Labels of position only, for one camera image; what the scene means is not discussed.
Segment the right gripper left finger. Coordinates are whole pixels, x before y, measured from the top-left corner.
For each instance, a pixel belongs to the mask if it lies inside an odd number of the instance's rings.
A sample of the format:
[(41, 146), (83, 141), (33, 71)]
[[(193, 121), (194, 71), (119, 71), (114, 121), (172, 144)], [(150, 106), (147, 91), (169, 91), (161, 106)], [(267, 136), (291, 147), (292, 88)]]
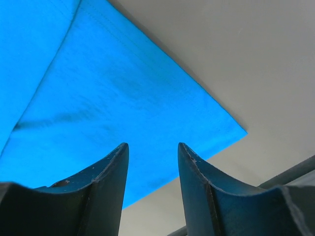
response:
[(50, 187), (0, 184), (3, 236), (116, 236), (123, 208), (129, 148), (106, 157)]

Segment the blue t shirt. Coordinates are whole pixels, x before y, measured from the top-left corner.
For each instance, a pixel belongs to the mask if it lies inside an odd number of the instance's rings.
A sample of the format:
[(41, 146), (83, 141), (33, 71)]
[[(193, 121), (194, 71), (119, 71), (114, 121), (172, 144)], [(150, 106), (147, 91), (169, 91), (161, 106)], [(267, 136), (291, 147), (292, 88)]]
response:
[(129, 146), (128, 207), (246, 131), (105, 0), (0, 3), (0, 179), (49, 186)]

